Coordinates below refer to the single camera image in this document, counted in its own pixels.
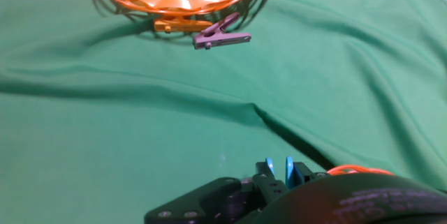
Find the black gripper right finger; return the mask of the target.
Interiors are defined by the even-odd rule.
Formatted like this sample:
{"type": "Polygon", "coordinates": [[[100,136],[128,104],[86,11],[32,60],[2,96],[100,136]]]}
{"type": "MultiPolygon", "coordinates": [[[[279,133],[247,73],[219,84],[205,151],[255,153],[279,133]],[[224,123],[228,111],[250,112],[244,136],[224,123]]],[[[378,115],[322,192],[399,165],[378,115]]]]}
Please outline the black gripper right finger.
{"type": "Polygon", "coordinates": [[[312,172],[304,163],[294,163],[293,168],[293,187],[302,186],[305,183],[316,179],[328,177],[326,172],[312,172]]]}

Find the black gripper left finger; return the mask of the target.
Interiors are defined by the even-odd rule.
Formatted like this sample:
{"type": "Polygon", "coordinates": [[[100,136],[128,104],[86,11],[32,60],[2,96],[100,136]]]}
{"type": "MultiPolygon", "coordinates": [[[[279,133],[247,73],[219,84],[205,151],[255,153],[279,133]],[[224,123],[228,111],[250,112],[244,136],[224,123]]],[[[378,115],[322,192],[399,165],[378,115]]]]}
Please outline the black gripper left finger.
{"type": "Polygon", "coordinates": [[[263,209],[288,192],[266,162],[254,176],[222,177],[161,205],[144,216],[145,224],[251,224],[263,209]]]}

